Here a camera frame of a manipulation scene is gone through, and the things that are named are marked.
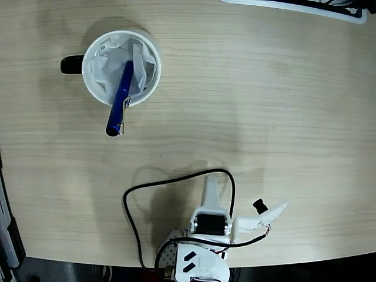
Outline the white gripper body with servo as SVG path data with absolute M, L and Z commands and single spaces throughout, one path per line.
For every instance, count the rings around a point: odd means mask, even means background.
M 225 216 L 196 216 L 190 223 L 188 237 L 229 243 L 229 222 Z

